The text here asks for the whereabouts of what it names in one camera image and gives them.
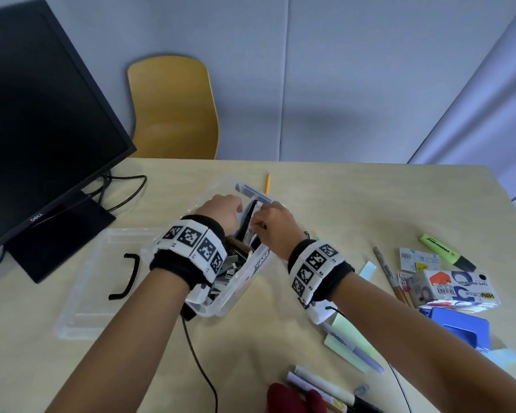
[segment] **plastic container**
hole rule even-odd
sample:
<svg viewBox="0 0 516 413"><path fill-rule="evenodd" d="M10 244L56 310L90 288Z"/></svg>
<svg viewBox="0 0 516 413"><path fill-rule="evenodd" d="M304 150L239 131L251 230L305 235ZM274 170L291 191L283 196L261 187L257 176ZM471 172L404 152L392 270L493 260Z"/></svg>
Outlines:
<svg viewBox="0 0 516 413"><path fill-rule="evenodd" d="M124 254L139 254L142 245L161 232L162 229L105 229L97 235L55 323L55 333L62 339L96 339L149 274L149 267L141 261L128 296L109 300L109 294L125 290L134 270L134 260Z"/></svg>
<svg viewBox="0 0 516 413"><path fill-rule="evenodd" d="M225 176L213 186L211 186L204 194L200 195L193 202L194 204L185 209L180 217L187 213L193 212L210 200L215 194L227 195L233 194L241 197L243 201L243 207L245 211L239 214L239 221L242 222L243 217L246 214L246 208L255 199L258 201L269 203L272 199L267 195L260 193L255 188L245 184L244 182L237 180L234 176ZM152 241L146 243L141 249L142 260L149 265L153 259L153 249L157 242L161 239L162 234L166 233L170 227L176 222L173 220L171 223L165 225L165 228L161 230L161 234L154 238ZM269 248L265 245L260 245L258 249L253 253L247 262L241 267L239 271L235 273L233 278L228 283L225 290L223 290L218 297L209 305L197 305L194 303L187 303L199 316L212 317L212 316L224 316L233 308L235 303L241 298L241 295L246 291L250 285L251 278L260 269L269 256Z"/></svg>

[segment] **small cardboard box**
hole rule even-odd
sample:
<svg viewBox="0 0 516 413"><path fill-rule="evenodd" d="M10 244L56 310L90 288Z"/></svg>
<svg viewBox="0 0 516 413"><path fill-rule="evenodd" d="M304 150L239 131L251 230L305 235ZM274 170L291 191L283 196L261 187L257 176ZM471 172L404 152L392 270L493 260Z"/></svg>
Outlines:
<svg viewBox="0 0 516 413"><path fill-rule="evenodd" d="M501 304L483 272L421 270L407 279L417 308L445 307L477 313Z"/></svg>

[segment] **chair backrest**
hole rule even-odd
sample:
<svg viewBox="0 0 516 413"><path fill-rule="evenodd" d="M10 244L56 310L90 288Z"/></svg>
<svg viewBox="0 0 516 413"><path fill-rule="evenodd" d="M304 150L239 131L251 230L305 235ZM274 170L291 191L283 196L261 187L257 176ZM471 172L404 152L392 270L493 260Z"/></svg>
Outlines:
<svg viewBox="0 0 516 413"><path fill-rule="evenodd" d="M218 116L208 70L196 59L158 56L128 68L136 113L132 156L215 159Z"/></svg>

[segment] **green highlighter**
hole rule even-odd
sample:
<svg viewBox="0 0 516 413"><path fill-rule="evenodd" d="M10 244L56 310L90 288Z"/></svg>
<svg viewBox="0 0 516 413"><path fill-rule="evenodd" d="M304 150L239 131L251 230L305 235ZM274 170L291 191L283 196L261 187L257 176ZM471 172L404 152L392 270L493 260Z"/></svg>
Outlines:
<svg viewBox="0 0 516 413"><path fill-rule="evenodd" d="M459 254L459 252L452 250L449 246L438 241L427 233L422 235L420 242L424 243L439 256L445 258L450 264L453 264L462 271L474 272L476 270L476 265L468 261L468 259Z"/></svg>

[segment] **dell logo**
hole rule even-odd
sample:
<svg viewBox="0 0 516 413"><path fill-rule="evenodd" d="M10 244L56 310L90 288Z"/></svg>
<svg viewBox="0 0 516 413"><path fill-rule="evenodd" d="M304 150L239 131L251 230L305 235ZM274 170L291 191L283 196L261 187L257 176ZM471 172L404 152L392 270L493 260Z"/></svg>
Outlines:
<svg viewBox="0 0 516 413"><path fill-rule="evenodd" d="M36 221L36 220L40 219L42 216L43 216L43 214L42 214L42 213L38 213L36 216L34 216L34 217L32 217L32 218L31 218L31 222L34 222L34 221Z"/></svg>

